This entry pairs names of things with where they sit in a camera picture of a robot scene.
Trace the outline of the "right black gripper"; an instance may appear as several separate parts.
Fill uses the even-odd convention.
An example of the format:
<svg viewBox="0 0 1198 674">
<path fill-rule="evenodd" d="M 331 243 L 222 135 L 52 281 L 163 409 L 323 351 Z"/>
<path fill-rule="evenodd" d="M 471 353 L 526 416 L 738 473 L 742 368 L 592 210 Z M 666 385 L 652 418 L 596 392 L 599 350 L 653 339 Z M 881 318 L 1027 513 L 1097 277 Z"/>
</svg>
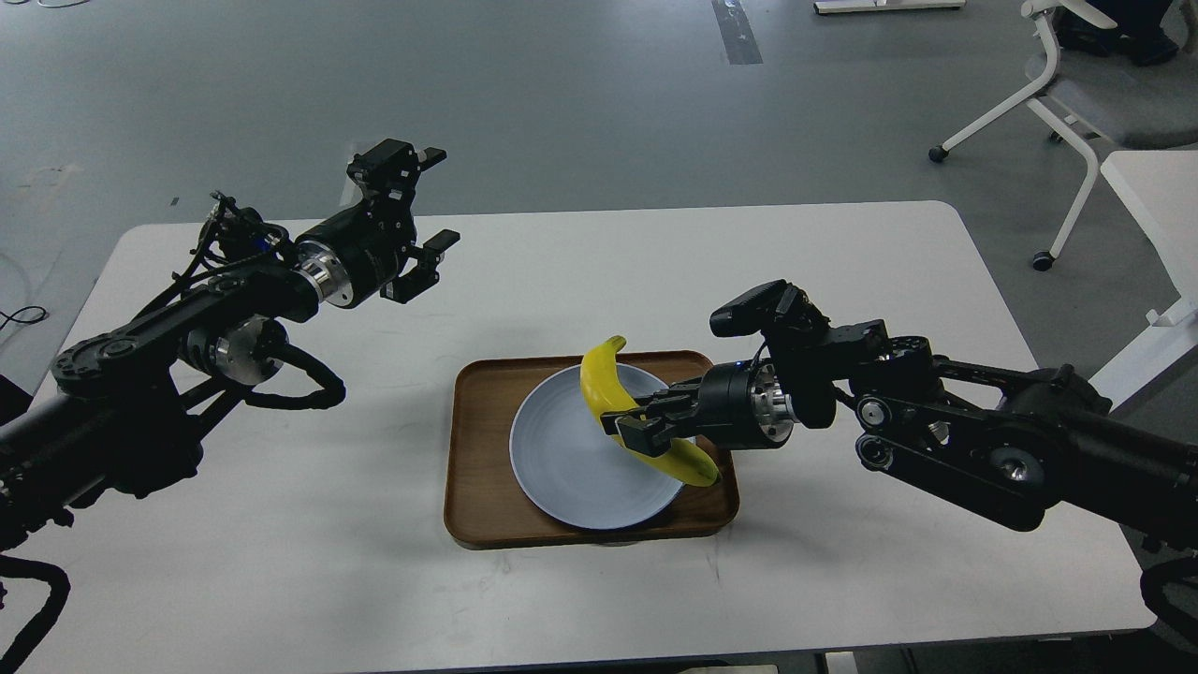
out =
<svg viewBox="0 0 1198 674">
<path fill-rule="evenodd" d="M 722 449 L 776 449 L 795 429 L 795 409 L 772 362 L 728 362 L 702 378 L 634 397 L 628 409 L 604 411 L 600 425 L 621 447 L 646 459 L 697 451 L 702 435 Z"/>
</svg>

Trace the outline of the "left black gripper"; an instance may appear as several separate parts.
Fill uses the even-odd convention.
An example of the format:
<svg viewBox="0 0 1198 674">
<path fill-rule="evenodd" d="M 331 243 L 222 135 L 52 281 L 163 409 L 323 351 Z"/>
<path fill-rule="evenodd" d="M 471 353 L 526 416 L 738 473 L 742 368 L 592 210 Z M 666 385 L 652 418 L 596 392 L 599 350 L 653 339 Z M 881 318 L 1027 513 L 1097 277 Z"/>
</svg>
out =
<svg viewBox="0 0 1198 674">
<path fill-rule="evenodd" d="M 297 239 L 297 271 L 317 289 L 320 300 L 351 310 L 379 291 L 381 298 L 406 304 L 440 283 L 438 265 L 460 233 L 442 229 L 415 244 L 412 205 L 420 176 L 444 159 L 444 148 L 417 150 L 397 139 L 353 154 L 346 175 L 365 208 L 341 210 Z M 401 272 L 409 261 L 415 267 Z"/>
</svg>

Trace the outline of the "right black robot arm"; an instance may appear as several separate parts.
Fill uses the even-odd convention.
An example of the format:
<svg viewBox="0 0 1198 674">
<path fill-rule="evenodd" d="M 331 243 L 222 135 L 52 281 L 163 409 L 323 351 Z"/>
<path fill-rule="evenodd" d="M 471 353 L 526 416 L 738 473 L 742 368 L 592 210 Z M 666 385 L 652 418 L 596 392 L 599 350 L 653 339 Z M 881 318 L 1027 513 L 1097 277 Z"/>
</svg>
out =
<svg viewBox="0 0 1198 674">
<path fill-rule="evenodd" d="M 1184 549 L 1140 576 L 1146 608 L 1186 640 L 1194 617 L 1164 585 L 1194 579 L 1194 445 L 1111 419 L 1112 402 L 1070 364 L 1014 371 L 936 356 L 883 320 L 834 326 L 800 287 L 750 289 L 710 312 L 718 338 L 758 333 L 746 362 L 633 394 L 617 375 L 621 336 L 583 356 L 580 389 L 603 432 L 685 485 L 719 482 L 694 439 L 722 449 L 782 447 L 795 426 L 825 429 L 839 406 L 860 423 L 865 469 L 936 494 L 1015 532 L 1065 502 L 1130 526 L 1144 547 Z"/>
</svg>

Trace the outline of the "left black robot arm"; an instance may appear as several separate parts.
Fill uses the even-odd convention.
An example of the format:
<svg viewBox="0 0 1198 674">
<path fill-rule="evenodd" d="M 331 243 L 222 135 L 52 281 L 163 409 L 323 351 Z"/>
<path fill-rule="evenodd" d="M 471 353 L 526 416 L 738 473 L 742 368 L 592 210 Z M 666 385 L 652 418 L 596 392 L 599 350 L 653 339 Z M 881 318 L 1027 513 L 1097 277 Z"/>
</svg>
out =
<svg viewBox="0 0 1198 674">
<path fill-rule="evenodd" d="M 104 491 L 138 499 L 196 476 L 202 439 L 244 403 L 329 409 L 346 385 L 288 341 L 323 303 L 351 310 L 373 295 L 406 303 L 440 280 L 444 229 L 416 242 L 416 184 L 442 148 L 385 139 L 347 162 L 361 200 L 292 235 L 234 198 L 213 210 L 184 271 L 134 318 L 63 350 L 52 363 L 58 396 L 4 426 L 4 579 L 49 588 L 4 652 L 13 673 L 63 614 L 63 567 L 11 551 L 48 523 L 72 526 Z"/>
</svg>

